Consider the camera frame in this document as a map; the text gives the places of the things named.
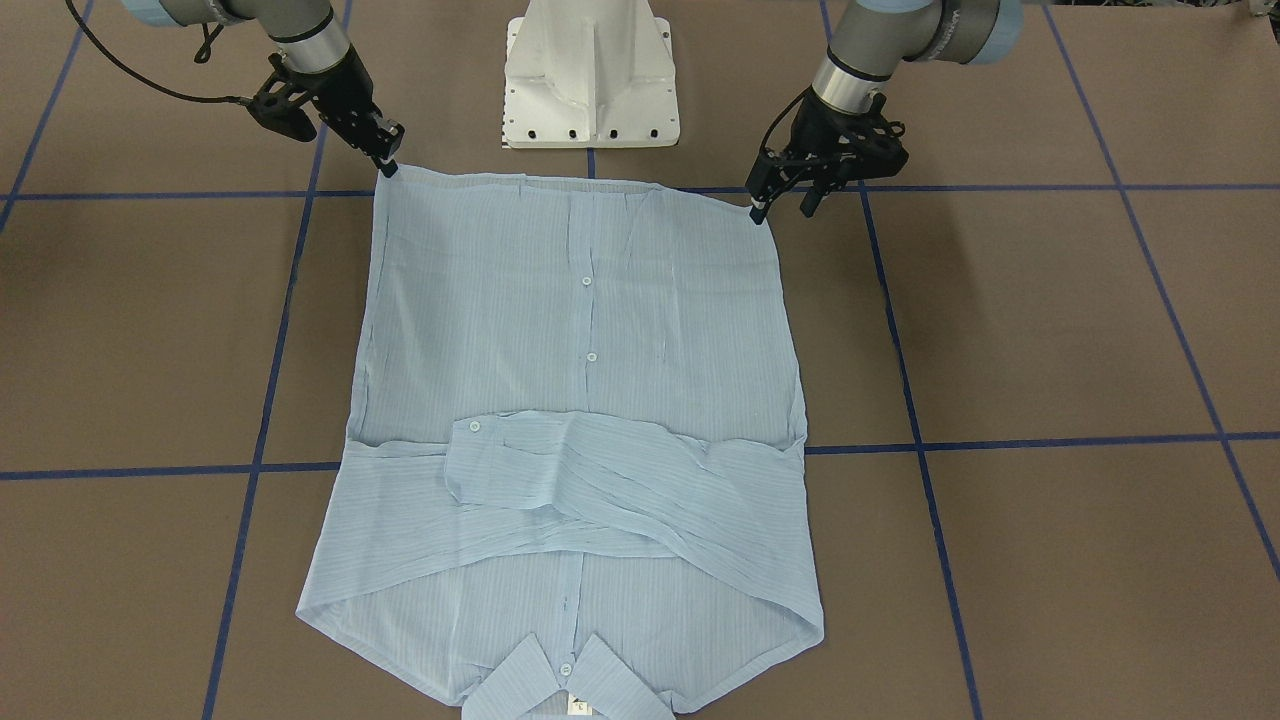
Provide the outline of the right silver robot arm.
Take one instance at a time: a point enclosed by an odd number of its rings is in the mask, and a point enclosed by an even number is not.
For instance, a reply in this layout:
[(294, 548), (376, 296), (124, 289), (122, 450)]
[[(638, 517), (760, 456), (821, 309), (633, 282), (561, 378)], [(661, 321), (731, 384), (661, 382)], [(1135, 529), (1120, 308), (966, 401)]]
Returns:
[(374, 82), (329, 1), (125, 1), (137, 20), (152, 27), (257, 23), (275, 46), (271, 73), (250, 97), (234, 102), (264, 128), (298, 142), (317, 137), (317, 118), (384, 177), (393, 177), (403, 126), (387, 118), (374, 99)]

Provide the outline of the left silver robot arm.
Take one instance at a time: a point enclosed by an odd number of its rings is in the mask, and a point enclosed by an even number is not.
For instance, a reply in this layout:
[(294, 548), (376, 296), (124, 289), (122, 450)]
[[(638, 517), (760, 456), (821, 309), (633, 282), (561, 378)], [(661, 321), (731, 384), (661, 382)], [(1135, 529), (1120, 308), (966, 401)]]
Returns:
[(1007, 56), (1024, 22), (1020, 1), (852, 1), (814, 79), (771, 123), (745, 181), (749, 217), (805, 186), (813, 217), (829, 195), (890, 178), (908, 164), (902, 123), (884, 117), (884, 88), (904, 63), (984, 65)]

